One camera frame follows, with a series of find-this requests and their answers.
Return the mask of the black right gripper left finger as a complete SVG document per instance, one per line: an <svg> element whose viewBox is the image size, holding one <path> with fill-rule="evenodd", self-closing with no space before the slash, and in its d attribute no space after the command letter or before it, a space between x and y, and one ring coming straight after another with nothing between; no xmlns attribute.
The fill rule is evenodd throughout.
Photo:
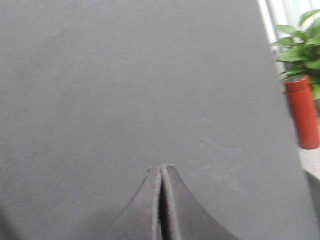
<svg viewBox="0 0 320 240"><path fill-rule="evenodd" d="M159 220L159 201L162 177L160 168L151 167L142 184L108 226L106 240L159 240L161 227Z"/></svg>

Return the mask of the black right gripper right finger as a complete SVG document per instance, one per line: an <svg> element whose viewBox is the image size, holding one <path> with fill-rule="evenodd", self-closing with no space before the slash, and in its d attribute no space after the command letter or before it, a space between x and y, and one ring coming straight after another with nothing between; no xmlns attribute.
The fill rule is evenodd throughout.
<svg viewBox="0 0 320 240"><path fill-rule="evenodd" d="M163 240L236 240L187 188L173 165L160 168L160 227Z"/></svg>

